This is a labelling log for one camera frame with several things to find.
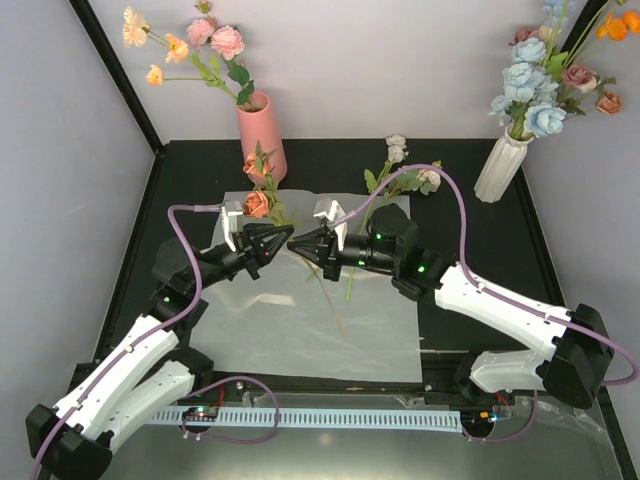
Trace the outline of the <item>pink peony flower stem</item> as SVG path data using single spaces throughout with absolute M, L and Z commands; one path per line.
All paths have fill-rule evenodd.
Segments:
M 245 50 L 240 31 L 230 25 L 219 26 L 211 15 L 211 1 L 196 1 L 201 14 L 186 30 L 188 43 L 196 49 L 192 63 L 209 87 L 229 95 L 237 107 L 245 112 L 261 109 L 257 100 L 254 80 L 241 58 Z

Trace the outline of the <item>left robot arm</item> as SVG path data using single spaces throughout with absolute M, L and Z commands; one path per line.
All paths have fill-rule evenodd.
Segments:
M 203 252 L 183 234 L 159 248 L 159 286 L 120 343 L 54 406 L 35 406 L 26 432 L 36 466 L 59 479 L 99 479 L 116 451 L 152 416 L 224 387 L 213 361 L 185 342 L 208 304 L 204 288 L 245 271 L 258 278 L 291 237 L 290 225 L 249 223 Z

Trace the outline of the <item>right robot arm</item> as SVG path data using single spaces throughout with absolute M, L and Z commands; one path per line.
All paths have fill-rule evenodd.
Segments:
M 571 407 L 588 409 L 613 359 L 600 313 L 581 304 L 569 311 L 540 303 L 466 273 L 459 262 L 424 249 L 418 227 L 396 205 L 374 211 L 364 235 L 345 226 L 330 229 L 320 214 L 318 229 L 293 238 L 289 249 L 337 281 L 345 267 L 387 275 L 412 301 L 431 297 L 437 307 L 463 314 L 523 345 L 521 351 L 484 351 L 454 379 L 457 396 L 479 402 L 488 393 L 545 391 Z

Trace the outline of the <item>rust orange rose stem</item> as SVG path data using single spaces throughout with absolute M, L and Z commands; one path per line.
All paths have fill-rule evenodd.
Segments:
M 246 155 L 244 173 L 253 182 L 253 190 L 243 204 L 248 217 L 269 220 L 274 226 L 293 226 L 294 215 L 286 215 L 286 205 L 279 196 L 279 181 L 275 179 L 275 165 L 272 162 L 275 150 L 265 151 L 259 141 Z

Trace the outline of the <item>orange poppy flower stem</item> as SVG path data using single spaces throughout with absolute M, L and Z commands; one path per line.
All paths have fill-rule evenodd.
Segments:
M 123 12 L 122 41 L 127 48 L 141 48 L 148 42 L 162 46 L 166 51 L 166 64 L 189 64 L 197 71 L 193 79 L 204 83 L 199 71 L 192 63 L 191 55 L 196 52 L 196 49 L 188 43 L 187 34 L 182 39 L 171 33 L 163 35 L 156 33 L 143 13 L 131 6 L 127 6 Z

